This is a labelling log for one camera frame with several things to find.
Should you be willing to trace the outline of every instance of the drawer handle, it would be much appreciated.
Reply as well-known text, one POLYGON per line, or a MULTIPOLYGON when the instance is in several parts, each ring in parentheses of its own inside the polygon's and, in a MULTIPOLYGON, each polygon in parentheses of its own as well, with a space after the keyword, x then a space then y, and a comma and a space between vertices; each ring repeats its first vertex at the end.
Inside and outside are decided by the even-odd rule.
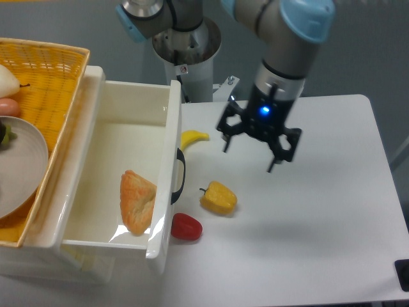
POLYGON ((180 197, 181 192, 183 191, 183 187, 185 186, 185 177, 186 177, 186 161, 183 152, 178 148, 176 158, 183 163, 183 179, 181 181, 181 187, 176 192, 172 193, 171 197, 171 205, 176 203, 180 197))

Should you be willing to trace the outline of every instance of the yellow banana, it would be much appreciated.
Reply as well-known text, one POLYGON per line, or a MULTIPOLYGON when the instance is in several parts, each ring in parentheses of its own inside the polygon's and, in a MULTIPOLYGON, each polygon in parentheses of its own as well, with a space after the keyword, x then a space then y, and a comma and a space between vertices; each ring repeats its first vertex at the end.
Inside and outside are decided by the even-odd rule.
POLYGON ((209 135, 196 130, 186 130, 181 134, 180 150, 184 151, 186 147, 197 141, 208 141, 209 135))

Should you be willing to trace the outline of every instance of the white plate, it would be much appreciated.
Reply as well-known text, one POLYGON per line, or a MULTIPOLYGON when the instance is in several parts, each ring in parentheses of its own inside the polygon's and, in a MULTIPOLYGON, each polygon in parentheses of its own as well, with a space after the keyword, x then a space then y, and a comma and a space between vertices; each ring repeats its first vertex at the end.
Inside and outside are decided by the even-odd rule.
POLYGON ((0 217, 19 208, 37 189, 49 160, 41 132, 21 118, 0 116, 17 139, 0 145, 0 217))

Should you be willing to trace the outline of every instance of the yellow basket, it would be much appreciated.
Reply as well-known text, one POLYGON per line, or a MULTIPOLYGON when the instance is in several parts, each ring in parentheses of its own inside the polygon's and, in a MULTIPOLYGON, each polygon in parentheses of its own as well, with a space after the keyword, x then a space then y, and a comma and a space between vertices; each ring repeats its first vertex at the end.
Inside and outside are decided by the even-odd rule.
POLYGON ((89 50, 56 43, 0 38, 0 64, 21 84, 14 95, 21 118, 44 135, 49 165, 35 195, 19 209, 0 219, 0 246, 20 247, 34 221, 62 139, 72 122, 73 102, 89 59, 89 50))

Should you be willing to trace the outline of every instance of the bread slice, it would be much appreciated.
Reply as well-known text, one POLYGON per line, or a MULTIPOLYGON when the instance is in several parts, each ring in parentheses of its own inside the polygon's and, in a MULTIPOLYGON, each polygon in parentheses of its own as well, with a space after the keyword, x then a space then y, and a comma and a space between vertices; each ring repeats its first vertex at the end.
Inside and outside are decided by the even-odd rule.
POLYGON ((156 185, 131 170, 121 178, 123 224, 135 235, 142 235, 152 222, 156 185))

